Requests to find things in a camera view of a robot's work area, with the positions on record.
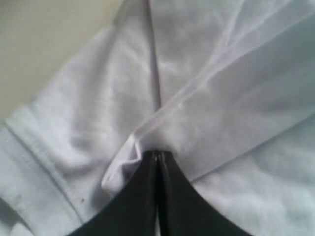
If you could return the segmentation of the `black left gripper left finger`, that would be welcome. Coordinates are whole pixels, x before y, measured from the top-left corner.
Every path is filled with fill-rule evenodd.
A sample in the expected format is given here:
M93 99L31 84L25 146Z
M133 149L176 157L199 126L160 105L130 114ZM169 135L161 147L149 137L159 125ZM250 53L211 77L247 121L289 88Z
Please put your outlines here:
M123 189L71 235L154 236L157 167L155 152L144 152L140 165Z

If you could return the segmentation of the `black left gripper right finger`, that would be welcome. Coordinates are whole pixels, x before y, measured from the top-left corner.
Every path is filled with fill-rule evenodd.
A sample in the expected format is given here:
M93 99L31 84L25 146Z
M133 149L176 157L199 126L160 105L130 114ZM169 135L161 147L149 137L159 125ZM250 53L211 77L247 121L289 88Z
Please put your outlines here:
M198 194L172 153L159 152L157 165L157 208L162 236L248 235Z

